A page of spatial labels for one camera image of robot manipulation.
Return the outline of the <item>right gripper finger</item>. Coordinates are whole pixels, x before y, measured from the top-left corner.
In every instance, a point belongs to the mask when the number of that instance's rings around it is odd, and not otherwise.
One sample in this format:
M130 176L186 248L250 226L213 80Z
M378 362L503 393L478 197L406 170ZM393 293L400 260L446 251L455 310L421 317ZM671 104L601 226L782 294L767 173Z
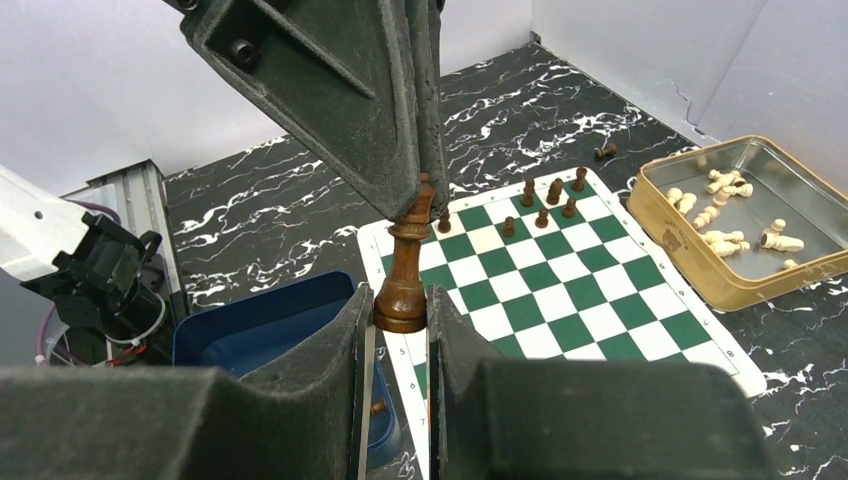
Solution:
M217 368L5 368L5 479L361 479L373 294L242 377Z
M433 479L772 479L749 402L679 361L501 353L447 291L427 292Z

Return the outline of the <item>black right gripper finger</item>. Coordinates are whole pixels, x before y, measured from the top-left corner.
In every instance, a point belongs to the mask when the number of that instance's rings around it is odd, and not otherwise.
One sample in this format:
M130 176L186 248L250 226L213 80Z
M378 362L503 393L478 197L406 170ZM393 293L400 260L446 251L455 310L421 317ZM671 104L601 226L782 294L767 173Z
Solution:
M441 115L440 33L443 1L405 1L416 96L419 165L435 190L433 206L447 206L449 180Z
M200 1L180 23L228 85L388 219L419 192L400 1Z

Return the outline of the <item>tall brown king piece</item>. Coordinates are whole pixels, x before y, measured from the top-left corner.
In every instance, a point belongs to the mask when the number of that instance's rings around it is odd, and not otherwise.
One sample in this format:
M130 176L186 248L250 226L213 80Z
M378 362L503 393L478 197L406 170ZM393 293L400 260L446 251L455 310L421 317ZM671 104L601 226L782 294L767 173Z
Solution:
M426 295L420 279L422 242L429 237L430 208L435 190L421 173L420 192L408 211L388 228L394 238L391 267L374 300L374 325L386 332L408 334L427 326Z

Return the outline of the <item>small brown piece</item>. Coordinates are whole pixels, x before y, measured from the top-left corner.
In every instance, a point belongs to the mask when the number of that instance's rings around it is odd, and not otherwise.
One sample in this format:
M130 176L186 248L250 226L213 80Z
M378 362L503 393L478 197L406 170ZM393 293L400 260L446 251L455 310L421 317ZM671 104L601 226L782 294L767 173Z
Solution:
M541 208L538 211L537 217L534 221L534 224L539 229L547 228L549 225L549 210L547 208Z

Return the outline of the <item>brown chess piece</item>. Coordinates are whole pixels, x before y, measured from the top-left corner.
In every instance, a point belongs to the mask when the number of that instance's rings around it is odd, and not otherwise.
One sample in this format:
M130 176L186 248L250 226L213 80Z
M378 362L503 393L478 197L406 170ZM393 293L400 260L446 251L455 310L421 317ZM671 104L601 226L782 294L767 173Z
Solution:
M575 179L571 184L571 190L574 192L583 192L586 185L586 175L588 173L588 169L586 167L578 167L575 170Z

